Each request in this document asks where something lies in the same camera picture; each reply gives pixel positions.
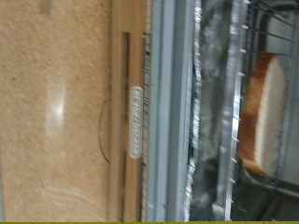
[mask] wire rack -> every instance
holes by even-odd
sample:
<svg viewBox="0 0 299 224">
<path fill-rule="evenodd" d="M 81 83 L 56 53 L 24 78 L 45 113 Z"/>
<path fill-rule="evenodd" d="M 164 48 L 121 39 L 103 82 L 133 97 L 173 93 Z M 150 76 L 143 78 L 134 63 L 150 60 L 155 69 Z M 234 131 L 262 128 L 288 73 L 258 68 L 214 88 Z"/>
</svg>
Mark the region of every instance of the wire rack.
<svg viewBox="0 0 299 224">
<path fill-rule="evenodd" d="M 230 149 L 230 171 L 227 180 L 225 219 L 230 220 L 231 207 L 234 203 L 236 192 L 235 182 L 241 169 L 245 169 L 236 156 L 238 143 L 238 127 L 241 120 L 245 94 L 248 90 L 250 73 L 256 60 L 261 53 L 276 54 L 279 56 L 288 77 L 292 81 L 293 47 L 296 31 L 298 1 L 262 1 L 243 0 L 243 7 L 246 15 L 240 28 L 239 66 L 236 69 L 235 96 L 234 96 L 234 117 L 232 124 L 232 144 Z M 269 21 L 273 24 L 283 24 L 284 31 L 269 31 Z M 285 104 L 285 111 L 288 106 L 288 96 Z M 282 139 L 286 129 L 285 118 L 282 121 L 282 128 L 278 144 L 278 157 L 276 158 L 272 177 L 261 178 L 249 176 L 254 184 L 267 185 L 275 188 L 279 181 L 278 174 L 283 161 Z"/>
</svg>

